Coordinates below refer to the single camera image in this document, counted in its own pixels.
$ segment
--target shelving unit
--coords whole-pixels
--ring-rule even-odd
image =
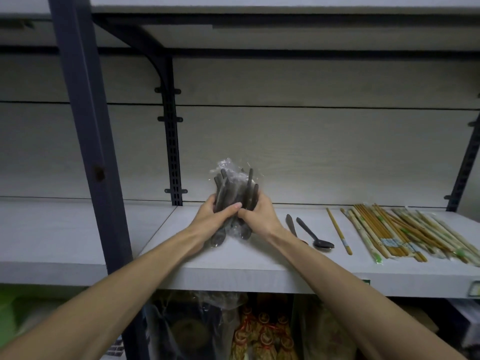
[[[239,13],[248,4],[229,14],[228,3],[198,14],[192,7],[205,0],[180,5],[190,6],[184,13],[174,13],[171,0],[135,0],[149,12],[164,9],[127,14],[114,13],[125,0],[92,0],[92,15],[89,0],[50,0],[53,24],[0,31],[4,44],[21,39],[0,47],[16,54],[0,55],[0,79],[8,81],[0,86],[0,146],[11,152],[0,156],[0,282],[94,284],[186,227],[199,205],[189,201],[211,191],[212,161],[245,154],[274,201],[292,204],[278,205],[278,216],[301,217],[335,243],[329,258],[381,293],[468,297],[480,268],[431,256],[376,265],[333,210],[350,257],[324,205],[425,207],[480,246],[480,223],[456,213],[465,189],[479,186],[467,187],[480,146],[480,15],[441,9],[478,5],[455,0],[425,14],[379,14],[371,8],[408,5],[364,0],[369,13],[355,15],[350,3],[295,0],[312,8],[305,13],[264,1],[257,0],[271,7],[264,14]],[[45,0],[32,5],[48,14]],[[14,1],[7,6],[22,14]],[[320,6],[345,9],[325,14]],[[34,73],[26,53],[35,55]],[[162,287],[311,293],[255,237],[206,249]],[[142,332],[137,316],[123,337],[146,359]]]

